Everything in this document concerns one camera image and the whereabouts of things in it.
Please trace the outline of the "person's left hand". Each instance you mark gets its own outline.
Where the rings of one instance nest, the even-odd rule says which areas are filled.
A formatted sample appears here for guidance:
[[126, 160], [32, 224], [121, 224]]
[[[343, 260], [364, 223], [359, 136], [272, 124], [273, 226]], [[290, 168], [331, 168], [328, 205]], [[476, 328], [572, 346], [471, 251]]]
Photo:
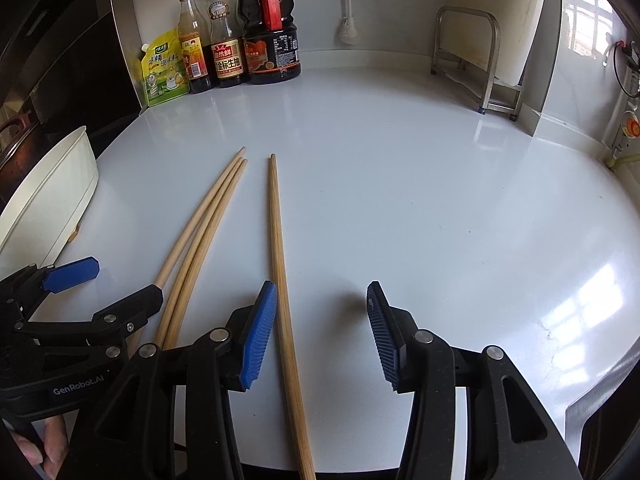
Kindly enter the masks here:
[[41, 466], [49, 479], [58, 476], [68, 452], [66, 423], [62, 415], [44, 420], [43, 451], [13, 430], [10, 431], [10, 435], [32, 466]]

